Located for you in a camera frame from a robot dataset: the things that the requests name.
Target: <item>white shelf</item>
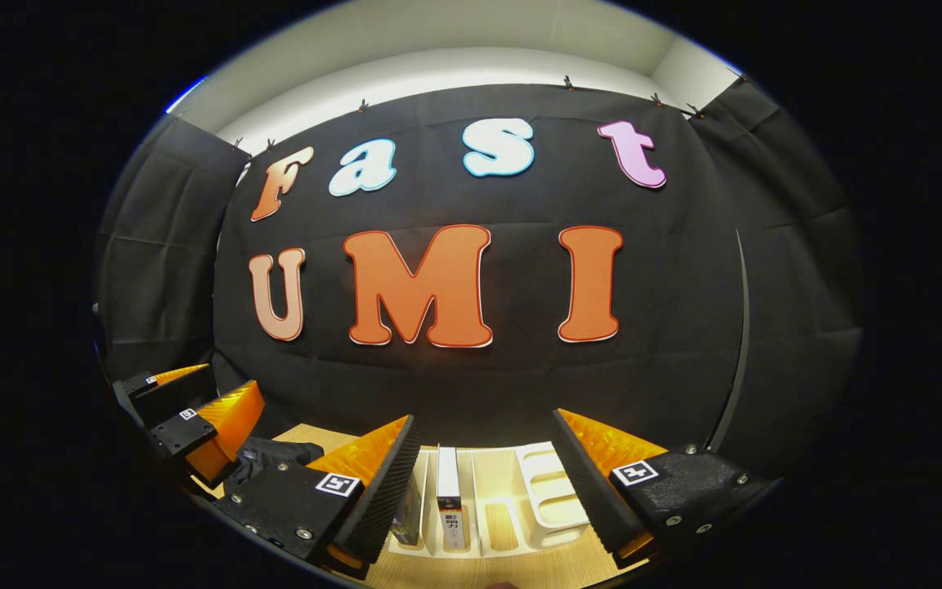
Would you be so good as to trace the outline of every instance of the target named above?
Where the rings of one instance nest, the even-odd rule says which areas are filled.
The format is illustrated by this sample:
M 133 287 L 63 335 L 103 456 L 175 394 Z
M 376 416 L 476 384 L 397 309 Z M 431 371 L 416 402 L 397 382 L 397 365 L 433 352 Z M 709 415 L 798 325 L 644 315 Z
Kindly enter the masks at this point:
M 442 526 L 435 500 L 437 450 L 421 448 L 414 467 L 415 485 L 421 492 L 418 545 L 400 544 L 389 534 L 388 551 L 434 559 L 526 555 L 572 542 L 586 530 L 587 515 L 552 444 L 457 448 L 456 462 L 464 526 L 468 529 L 467 549 L 454 552 L 442 548 Z M 487 525 L 488 506 L 507 510 L 516 546 L 511 547 L 512 538 L 505 534 L 496 544 L 508 549 L 493 548 Z

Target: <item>black panel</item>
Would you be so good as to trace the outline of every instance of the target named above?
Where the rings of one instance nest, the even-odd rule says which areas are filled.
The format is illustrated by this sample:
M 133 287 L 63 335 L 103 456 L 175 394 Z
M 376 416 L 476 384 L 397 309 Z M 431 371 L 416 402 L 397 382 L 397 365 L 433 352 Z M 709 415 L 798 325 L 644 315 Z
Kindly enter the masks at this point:
M 283 551 L 318 563 L 363 489 L 356 479 L 352 488 L 344 489 L 347 495 L 321 491 L 318 486 L 330 477 L 334 475 L 302 465 L 266 469 L 247 484 L 233 486 L 214 505 Z
M 175 459 L 207 443 L 217 435 L 217 430 L 201 415 L 173 415 L 150 429 L 150 435 L 162 456 Z
M 769 484 L 696 445 L 618 466 L 609 481 L 657 539 L 661 552 L 722 532 L 728 517 Z
M 147 391 L 131 395 L 134 409 L 141 414 L 149 428 L 186 409 L 200 409 L 217 399 L 217 383 L 213 369 L 203 366 L 198 370 L 157 385 Z

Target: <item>black curtain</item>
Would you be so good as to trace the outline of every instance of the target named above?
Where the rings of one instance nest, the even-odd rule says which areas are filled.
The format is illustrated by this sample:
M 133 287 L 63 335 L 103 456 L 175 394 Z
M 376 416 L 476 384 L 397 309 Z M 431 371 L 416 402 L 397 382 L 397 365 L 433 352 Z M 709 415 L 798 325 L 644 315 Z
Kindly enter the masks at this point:
M 475 178 L 463 135 L 478 119 L 520 117 L 532 127 L 533 164 L 511 178 Z M 602 124 L 627 120 L 649 135 L 652 190 L 621 171 Z M 377 191 L 328 191 L 347 150 L 370 139 L 396 144 L 397 174 Z M 276 213 L 250 221 L 268 165 L 306 146 Z M 399 98 L 331 119 L 254 158 L 228 205 L 217 257 L 213 335 L 220 364 L 261 385 L 270 436 L 299 421 L 362 434 L 406 413 L 425 443 L 504 447 L 549 439 L 555 407 L 590 415 L 661 445 L 704 443 L 732 383 L 743 312 L 732 187 L 674 108 L 604 91 L 490 85 Z M 348 338 L 355 323 L 354 268 L 343 242 L 386 231 L 410 268 L 448 224 L 487 228 L 482 317 L 493 343 L 442 349 Z M 568 315 L 569 253 L 559 233 L 594 224 L 621 232 L 612 312 L 620 331 L 603 342 L 558 338 Z M 249 259 L 302 247 L 303 332 L 267 335 L 252 302 Z M 284 317 L 283 278 L 271 271 Z M 386 313 L 382 316 L 388 324 Z M 429 310 L 425 328 L 433 324 Z
M 112 378 L 208 362 L 213 259 L 248 154 L 176 116 L 150 131 L 115 184 L 94 251 L 94 301 Z
M 822 431 L 859 350 L 856 227 L 822 154 L 754 83 L 738 79 L 702 113 L 690 124 L 736 187 L 751 309 L 742 383 L 715 450 L 775 476 Z

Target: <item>orange letter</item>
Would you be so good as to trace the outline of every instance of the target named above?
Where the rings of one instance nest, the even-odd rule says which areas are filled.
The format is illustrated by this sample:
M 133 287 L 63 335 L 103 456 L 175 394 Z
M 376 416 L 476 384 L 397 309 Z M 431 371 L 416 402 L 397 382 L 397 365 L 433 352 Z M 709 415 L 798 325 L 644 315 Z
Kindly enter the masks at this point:
M 382 346 L 392 331 L 380 323 L 380 303 L 388 310 L 407 344 L 416 341 L 427 307 L 434 304 L 434 325 L 427 340 L 440 348 L 481 348 L 493 340 L 482 323 L 478 269 L 490 236 L 478 225 L 442 227 L 431 238 L 416 274 L 409 272 L 392 236 L 360 232 L 343 243 L 355 263 L 356 344 Z
M 572 258 L 569 317 L 558 328 L 563 342 L 598 342 L 617 334 L 612 316 L 612 259 L 624 245 L 620 232 L 606 227 L 569 227 L 558 234 Z
M 253 210 L 253 216 L 249 218 L 250 221 L 259 221 L 264 217 L 272 216 L 280 208 L 278 191 L 281 190 L 281 194 L 289 193 L 289 189 L 293 187 L 293 182 L 296 180 L 296 172 L 300 169 L 298 164 L 309 163 L 311 156 L 314 154 L 315 150 L 310 146 L 306 146 L 306 148 L 293 155 L 268 165 L 268 182 L 264 183 L 261 201 L 257 203 L 257 208 Z
M 249 273 L 253 275 L 253 305 L 257 306 L 257 320 L 268 335 L 283 342 L 296 339 L 303 328 L 303 303 L 300 301 L 300 264 L 303 250 L 294 247 L 278 254 L 278 265 L 285 277 L 285 318 L 278 318 L 271 305 L 271 281 L 268 273 L 274 262 L 271 256 L 257 256 L 249 260 Z

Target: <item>ceiling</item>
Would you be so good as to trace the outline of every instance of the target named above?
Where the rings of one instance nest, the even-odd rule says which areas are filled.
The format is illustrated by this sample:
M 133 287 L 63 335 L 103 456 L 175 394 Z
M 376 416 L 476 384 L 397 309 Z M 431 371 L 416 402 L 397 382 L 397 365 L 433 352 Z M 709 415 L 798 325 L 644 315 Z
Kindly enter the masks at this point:
M 522 47 L 651 75 L 676 34 L 598 0 L 352 0 L 236 56 L 184 98 L 216 133 L 291 88 L 383 57 L 442 47 Z

